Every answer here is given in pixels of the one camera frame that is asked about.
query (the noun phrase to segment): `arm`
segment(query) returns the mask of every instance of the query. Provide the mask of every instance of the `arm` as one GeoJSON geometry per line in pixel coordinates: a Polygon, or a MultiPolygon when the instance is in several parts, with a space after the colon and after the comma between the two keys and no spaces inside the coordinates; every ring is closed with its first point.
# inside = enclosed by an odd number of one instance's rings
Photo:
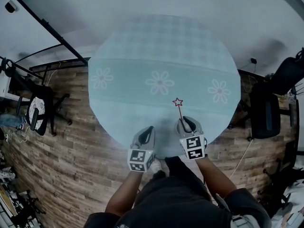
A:
{"type": "Polygon", "coordinates": [[[135,171],[129,173],[119,189],[110,198],[105,212],[121,217],[132,208],[143,177],[142,174],[142,172],[135,171]]]}
{"type": "Polygon", "coordinates": [[[230,179],[208,158],[197,159],[196,163],[204,176],[204,180],[211,195],[215,197],[215,194],[217,193],[220,197],[225,198],[225,202],[228,205],[230,212],[233,214],[231,223],[234,224],[234,222],[237,222],[237,220],[240,219],[238,215],[240,215],[245,223],[247,222],[253,225],[255,222],[250,218],[253,217],[259,227],[271,227],[270,218],[266,210],[247,189],[237,189],[232,181],[230,181],[230,179]]]}
{"type": "Polygon", "coordinates": [[[213,197],[217,193],[220,197],[224,198],[237,189],[233,182],[207,157],[195,161],[213,197]]]}

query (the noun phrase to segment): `metal frame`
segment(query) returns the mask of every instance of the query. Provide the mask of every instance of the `metal frame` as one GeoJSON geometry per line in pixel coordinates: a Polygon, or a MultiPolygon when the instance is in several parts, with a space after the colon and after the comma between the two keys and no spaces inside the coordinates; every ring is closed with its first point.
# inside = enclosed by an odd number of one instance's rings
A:
{"type": "Polygon", "coordinates": [[[67,66],[67,67],[60,67],[60,68],[49,68],[52,64],[55,64],[55,62],[53,63],[48,63],[48,64],[44,64],[44,65],[40,65],[40,66],[33,66],[33,67],[30,67],[29,70],[21,67],[20,65],[14,63],[14,66],[16,66],[17,68],[25,71],[26,73],[36,77],[36,78],[39,78],[42,80],[42,84],[44,83],[45,81],[45,77],[46,77],[46,73],[47,71],[52,71],[52,70],[57,70],[57,69],[65,69],[65,68],[73,68],[73,67],[86,67],[88,66],[88,62],[87,60],[85,60],[66,40],[63,39],[62,36],[60,36],[57,31],[55,31],[47,21],[45,21],[44,19],[40,19],[26,4],[25,2],[23,2],[22,0],[17,0],[24,8],[25,10],[40,24],[42,25],[53,37],[55,37],[55,39],[58,40],[59,44],[58,45],[55,45],[55,46],[52,46],[52,47],[49,47],[49,48],[46,48],[46,49],[43,49],[43,50],[40,50],[38,52],[35,52],[31,55],[28,55],[20,60],[18,60],[17,62],[20,62],[30,56],[33,56],[37,53],[40,53],[40,52],[43,52],[43,51],[46,51],[46,50],[49,50],[49,49],[52,49],[52,48],[56,48],[56,47],[59,47],[59,46],[65,46],[72,54],[74,54],[74,56],[76,56],[78,58],[79,61],[81,61],[83,63],[83,65],[75,65],[75,66],[67,66]],[[32,69],[35,68],[35,67],[43,67],[43,66],[46,66],[46,69],[45,70],[40,70],[40,71],[37,71],[37,72],[32,72],[32,69]],[[41,72],[45,72],[44,73],[44,76],[40,76],[38,75],[37,73],[41,73],[41,72]]]}
{"type": "Polygon", "coordinates": [[[33,69],[39,68],[39,67],[51,66],[51,65],[60,64],[60,63],[71,63],[71,62],[79,62],[79,59],[78,58],[74,58],[74,59],[68,59],[68,60],[63,60],[63,61],[55,61],[55,62],[52,62],[52,63],[44,63],[44,64],[40,64],[40,65],[37,65],[37,66],[31,66],[29,68],[29,70],[33,71],[33,69]]]}

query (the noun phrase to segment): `red star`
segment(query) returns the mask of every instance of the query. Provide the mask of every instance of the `red star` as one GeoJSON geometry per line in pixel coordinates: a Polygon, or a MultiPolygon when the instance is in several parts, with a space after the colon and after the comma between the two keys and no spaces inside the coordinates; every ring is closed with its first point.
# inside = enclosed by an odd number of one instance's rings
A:
{"type": "Polygon", "coordinates": [[[181,105],[182,106],[182,102],[183,100],[179,100],[178,98],[176,98],[175,101],[172,101],[173,103],[175,103],[175,106],[181,105]]]}

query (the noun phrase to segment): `round table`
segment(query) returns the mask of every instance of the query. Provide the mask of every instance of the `round table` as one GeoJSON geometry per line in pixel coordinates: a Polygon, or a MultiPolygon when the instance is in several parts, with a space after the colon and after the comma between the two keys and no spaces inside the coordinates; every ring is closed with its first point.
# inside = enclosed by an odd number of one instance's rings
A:
{"type": "Polygon", "coordinates": [[[90,106],[99,123],[129,148],[155,127],[159,158],[183,155],[172,102],[201,123],[208,143],[229,125],[240,101],[240,76],[221,41],[189,18],[148,15],[114,32],[89,60],[90,106]]]}

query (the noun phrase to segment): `flower pattern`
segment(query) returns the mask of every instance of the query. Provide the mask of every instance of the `flower pattern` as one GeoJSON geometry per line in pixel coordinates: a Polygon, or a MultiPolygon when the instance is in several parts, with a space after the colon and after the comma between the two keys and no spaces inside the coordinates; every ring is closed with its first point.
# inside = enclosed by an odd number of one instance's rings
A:
{"type": "Polygon", "coordinates": [[[219,99],[221,99],[221,101],[223,103],[227,103],[227,95],[231,94],[231,91],[228,89],[225,89],[226,87],[226,82],[225,81],[221,81],[220,84],[216,79],[212,80],[212,84],[213,87],[209,87],[208,88],[208,92],[211,94],[214,94],[213,96],[213,102],[217,103],[219,101],[219,99]]]}
{"type": "Polygon", "coordinates": [[[146,85],[152,86],[151,94],[156,95],[160,92],[162,95],[167,95],[169,93],[168,87],[174,85],[174,82],[168,79],[169,73],[165,71],[160,75],[158,72],[152,71],[152,77],[145,81],[146,85]]]}
{"type": "Polygon", "coordinates": [[[129,227],[126,225],[120,225],[120,226],[117,226],[116,228],[129,228],[129,227]]]}
{"type": "Polygon", "coordinates": [[[94,81],[94,89],[98,89],[99,87],[106,89],[108,87],[107,81],[113,80],[113,76],[109,75],[109,72],[110,69],[108,67],[104,71],[102,71],[100,68],[96,70],[97,75],[91,78],[91,80],[94,81]]]}
{"type": "MultiPolygon", "coordinates": [[[[28,114],[29,114],[29,122],[32,123],[35,108],[38,109],[38,115],[43,115],[46,112],[44,100],[35,97],[32,100],[32,103],[29,106],[28,114]]],[[[35,129],[39,129],[42,125],[43,120],[38,120],[35,126],[35,129]]]]}

